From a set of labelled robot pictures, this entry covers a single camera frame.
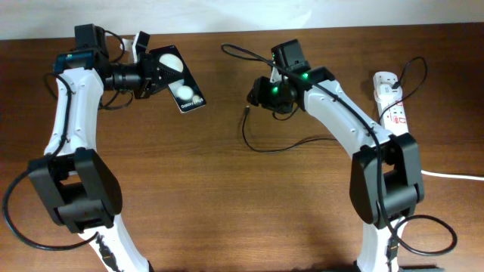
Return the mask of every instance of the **black electrical cord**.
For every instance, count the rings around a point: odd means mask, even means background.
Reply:
[[[56,73],[47,73],[46,76],[53,76],[56,79],[58,79],[60,82],[62,82],[67,90],[67,105],[66,105],[66,115],[64,117],[64,128],[62,131],[62,135],[60,136],[60,143],[59,147],[52,153],[52,154],[47,154],[45,155],[39,162],[37,162],[35,165],[30,165],[26,171],[24,171],[22,174],[20,174],[15,180],[8,186],[7,190],[5,191],[5,195],[3,196],[3,201],[2,201],[2,212],[3,212],[3,217],[5,219],[5,222],[7,222],[8,228],[14,233],[16,238],[18,238],[20,241],[25,243],[28,246],[32,246],[34,249],[42,249],[42,250],[48,250],[48,251],[65,251],[65,250],[71,250],[71,249],[76,249],[80,246],[84,246],[85,244],[90,243],[93,241],[97,236],[98,232],[96,232],[91,238],[82,241],[80,243],[76,243],[73,245],[68,245],[68,246],[47,246],[47,245],[42,245],[40,243],[36,243],[32,241],[31,239],[25,237],[18,229],[15,227],[14,222],[12,222],[10,214],[8,212],[8,200],[10,199],[10,196],[12,192],[14,191],[15,187],[30,173],[34,172],[38,168],[43,167],[44,165],[48,164],[54,157],[56,157],[57,154],[62,150],[62,147],[64,147],[66,140],[67,140],[67,126],[69,125],[69,114],[70,114],[70,101],[72,100],[72,90],[69,87],[69,84],[58,74]]]
[[[126,108],[127,106],[130,105],[131,102],[133,102],[133,98],[135,96],[133,94],[133,91],[128,91],[128,93],[131,94],[131,98],[125,104],[120,105],[120,106],[109,107],[109,105],[111,105],[116,100],[117,96],[119,95],[119,91],[116,91],[116,93],[113,96],[113,98],[111,98],[111,100],[109,100],[105,105],[103,105],[102,102],[99,101],[99,108],[98,108],[98,110],[120,110],[120,109]]]
[[[382,163],[383,162],[382,162],[380,142],[378,141],[378,138],[375,135],[375,132],[373,131],[372,127],[370,127],[369,124],[367,124],[366,121],[353,108],[350,107],[350,105],[348,105],[345,101],[343,101],[341,98],[339,98],[336,94],[333,94],[331,91],[327,90],[325,87],[317,84],[316,82],[312,82],[311,80],[308,80],[308,79],[303,79],[302,77],[300,77],[300,75],[297,75],[295,73],[287,71],[286,69],[274,64],[272,61],[267,60],[264,57],[259,56],[258,54],[255,54],[251,51],[240,48],[236,45],[231,45],[231,44],[227,44],[227,43],[222,44],[221,47],[222,47],[222,50],[224,52],[227,52],[226,50],[224,50],[224,47],[230,47],[230,48],[233,48],[235,50],[241,51],[245,54],[248,54],[248,55],[250,55],[254,58],[257,58],[257,59],[261,60],[262,62],[266,63],[267,65],[271,66],[272,68],[281,71],[282,76],[286,75],[287,77],[291,78],[292,80],[298,80],[298,81],[301,81],[301,82],[304,82],[304,83],[310,83],[313,87],[316,87],[316,88],[322,90],[324,93],[326,93],[327,95],[332,97],[334,99],[334,101],[338,101],[340,104],[342,104],[366,128],[366,130],[368,131],[368,134],[371,136],[371,138],[375,142],[375,147],[376,147],[375,151],[377,152],[377,193],[378,193],[377,205],[379,207],[379,211],[382,215],[382,218],[383,218],[383,221],[385,222],[386,227],[388,227],[389,232],[392,234],[392,238],[395,241],[397,241],[400,245],[402,245],[405,249],[407,249],[409,252],[412,252],[416,255],[422,255],[422,256],[443,255],[443,254],[449,253],[450,251],[452,251],[455,248],[455,246],[457,245],[457,242],[458,242],[458,237],[457,237],[457,234],[455,233],[454,229],[450,225],[448,225],[447,223],[442,221],[441,219],[435,218],[435,217],[430,216],[430,215],[410,215],[407,218],[405,218],[403,221],[408,222],[408,221],[419,219],[419,218],[425,218],[425,219],[428,219],[428,220],[431,220],[431,221],[435,221],[437,224],[441,224],[452,235],[452,242],[447,248],[439,250],[439,251],[434,251],[434,252],[427,252],[427,251],[423,251],[423,250],[418,250],[418,249],[415,249],[415,248],[409,246],[405,241],[403,241],[399,237],[399,235],[396,232],[396,230],[397,230],[396,227],[394,228],[390,224],[389,216],[386,212],[385,203],[383,201],[383,185],[382,185],[382,183],[383,183],[383,181],[382,181]]]
[[[121,54],[117,58],[115,58],[114,60],[111,61],[111,63],[116,63],[123,58],[124,51],[126,50],[126,47],[124,45],[123,39],[121,39],[121,37],[119,37],[116,33],[113,33],[109,30],[105,30],[105,32],[111,34],[114,38],[116,38],[119,41],[119,43],[121,44],[121,47],[123,48],[123,50],[121,51]]]
[[[223,51],[224,53],[226,53],[226,54],[228,54],[228,55],[231,55],[232,57],[240,58],[241,60],[253,60],[253,61],[262,61],[262,62],[265,60],[265,58],[264,58],[264,57],[261,57],[262,59],[264,59],[264,60],[262,60],[261,58],[258,58],[258,57],[244,57],[244,56],[240,56],[239,54],[235,54],[235,53],[232,53],[232,52],[230,52],[230,51],[225,50],[225,45],[227,45],[227,46],[228,46],[228,45],[230,45],[230,44],[222,44],[222,46],[221,46],[220,48],[222,49],[222,51]]]
[[[52,88],[51,86],[48,84],[48,81],[47,81],[47,78],[50,76],[51,74],[50,73],[46,73],[44,76],[43,76],[43,82],[44,82],[44,86],[45,88],[47,89],[48,93],[54,98],[54,100],[57,100],[57,95],[55,95],[54,91],[52,91]]]
[[[393,89],[396,89],[400,86],[402,86],[402,80],[404,79],[404,76],[405,76],[405,72],[407,71],[407,68],[410,66],[410,64],[412,64],[414,61],[416,60],[422,60],[422,63],[423,63],[423,67],[425,68],[425,73],[423,75],[423,78],[422,78],[422,81],[420,82],[420,84],[413,90],[411,91],[409,94],[405,95],[401,100],[398,100],[398,101],[395,101],[393,104],[390,104],[389,106],[387,106],[385,108],[385,110],[383,110],[380,114],[380,118],[378,119],[380,122],[381,122],[381,119],[383,118],[383,114],[385,114],[385,112],[387,110],[389,110],[390,108],[392,108],[393,106],[395,106],[396,104],[400,103],[400,102],[403,102],[405,99],[409,98],[410,96],[412,96],[416,91],[418,91],[418,89],[420,89],[420,87],[422,87],[422,85],[425,83],[425,80],[427,79],[427,73],[429,71],[428,67],[427,67],[427,62],[425,61],[424,57],[414,57],[413,59],[409,60],[407,62],[407,64],[405,64],[405,67],[403,68],[403,71],[402,71],[402,74],[400,75],[400,78],[397,82],[395,82],[395,84],[393,84],[392,88]]]
[[[275,115],[275,111],[272,112],[272,117],[274,117],[274,119],[278,120],[278,121],[286,121],[286,120],[289,120],[291,117],[293,117],[294,113],[296,113],[296,111],[299,109],[299,106],[296,107],[296,109],[293,110],[293,112],[286,118],[278,118],[276,115]]]
[[[314,142],[314,141],[335,141],[336,140],[334,138],[311,138],[311,139],[305,139],[305,140],[298,141],[297,143],[291,145],[290,147],[285,147],[285,148],[276,149],[276,150],[260,150],[260,149],[257,149],[255,147],[252,147],[249,144],[249,142],[247,141],[247,138],[245,136],[245,122],[247,120],[247,116],[249,115],[249,112],[250,112],[250,107],[249,106],[246,106],[245,107],[245,110],[244,110],[244,120],[242,121],[242,138],[244,138],[245,144],[252,151],[256,151],[256,152],[259,152],[259,153],[280,153],[280,152],[292,150],[292,149],[294,149],[294,148],[296,148],[298,146],[301,146],[301,145],[307,144],[307,143],[311,143],[311,142]]]

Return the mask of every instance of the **power outlet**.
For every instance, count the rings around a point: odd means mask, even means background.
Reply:
[[[396,74],[391,72],[378,72],[373,76],[374,97],[378,105],[378,116],[388,106],[402,99],[402,87],[392,88],[397,81]],[[397,103],[388,109],[382,116],[380,124],[397,136],[407,133],[407,117],[403,109],[403,102]]]

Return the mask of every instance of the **wood grain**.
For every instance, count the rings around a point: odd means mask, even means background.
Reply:
[[[372,75],[399,73],[412,57],[424,56],[430,67],[427,83],[405,104],[423,168],[482,174],[484,24],[153,36],[151,48],[177,45],[206,96],[206,107],[180,114],[164,91],[128,109],[99,112],[97,138],[98,152],[123,190],[125,224],[156,271],[329,268],[357,258],[361,221],[349,200],[350,160],[344,150],[319,142],[267,155],[248,150],[241,140],[245,97],[253,80],[268,76],[269,69],[223,54],[220,44],[268,56],[272,46],[293,38],[300,40],[310,63],[327,66],[372,117]],[[48,143],[55,102],[41,78],[56,54],[72,46],[73,39],[0,42],[2,194]],[[418,83],[421,73],[418,66],[409,71],[404,91]],[[248,135],[257,147],[276,148],[328,131],[306,113],[277,122],[269,111],[254,108]],[[484,184],[430,177],[424,182],[426,199],[417,212],[447,221],[458,232],[459,244],[438,258],[401,250],[399,263],[482,270]],[[51,222],[28,181],[15,190],[11,213],[18,227],[40,243],[79,241]],[[409,225],[404,238],[424,249],[449,243],[443,229],[427,222]],[[89,247],[31,249],[4,223],[0,241],[3,271],[104,270]]]

